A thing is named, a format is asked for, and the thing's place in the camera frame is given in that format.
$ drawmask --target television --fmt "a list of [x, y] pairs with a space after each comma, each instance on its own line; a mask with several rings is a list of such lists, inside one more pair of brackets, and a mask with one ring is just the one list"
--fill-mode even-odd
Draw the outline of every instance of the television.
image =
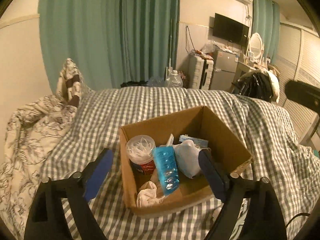
[[215, 14], [212, 35], [246, 46], [249, 27], [220, 14]]

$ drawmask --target cotton swab container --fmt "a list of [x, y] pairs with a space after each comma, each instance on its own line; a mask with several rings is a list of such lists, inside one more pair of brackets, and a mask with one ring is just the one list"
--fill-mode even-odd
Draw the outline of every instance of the cotton swab container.
[[138, 172], [151, 175], [156, 168], [152, 155], [155, 141], [148, 135], [138, 135], [127, 142], [126, 148], [131, 166]]

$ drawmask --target open cardboard box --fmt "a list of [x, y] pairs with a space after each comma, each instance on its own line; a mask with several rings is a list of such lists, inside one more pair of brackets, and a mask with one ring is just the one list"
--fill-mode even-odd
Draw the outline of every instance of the open cardboard box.
[[166, 144], [171, 133], [174, 135], [174, 144], [178, 143], [181, 134], [208, 140], [213, 159], [221, 163], [226, 172], [241, 172], [252, 162], [244, 145], [206, 106], [125, 125], [119, 132], [124, 204], [141, 217], [159, 217], [178, 212], [212, 198], [213, 193], [204, 175], [189, 179], [179, 172], [180, 186], [176, 191], [159, 205], [138, 208], [138, 189], [150, 180], [151, 176], [143, 175], [130, 166], [126, 143], [136, 135], [151, 136], [156, 146]]

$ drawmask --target screw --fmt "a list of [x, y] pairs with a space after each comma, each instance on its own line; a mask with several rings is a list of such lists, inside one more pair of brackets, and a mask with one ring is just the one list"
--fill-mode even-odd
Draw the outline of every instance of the screw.
[[79, 179], [81, 177], [81, 172], [76, 171], [74, 174], [72, 174], [72, 177], [75, 179]]
[[232, 177], [232, 178], [234, 178], [234, 179], [237, 179], [237, 178], [239, 178], [240, 176], [239, 176], [238, 173], [232, 172], [232, 173], [230, 173], [230, 177]]
[[49, 182], [49, 180], [50, 180], [50, 178], [49, 178], [49, 177], [45, 177], [45, 178], [42, 180], [42, 183], [48, 183], [48, 182]]
[[270, 183], [270, 180], [267, 177], [262, 177], [261, 181], [264, 183]]

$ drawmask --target teal curtain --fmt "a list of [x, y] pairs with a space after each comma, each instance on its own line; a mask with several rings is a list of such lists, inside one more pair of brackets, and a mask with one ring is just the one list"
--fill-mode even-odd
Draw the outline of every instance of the teal curtain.
[[72, 58], [93, 89], [163, 76], [175, 66], [179, 0], [39, 0], [40, 41], [50, 87]]
[[264, 43], [265, 58], [274, 61], [279, 41], [280, 8], [272, 0], [253, 0], [252, 34], [259, 33]]

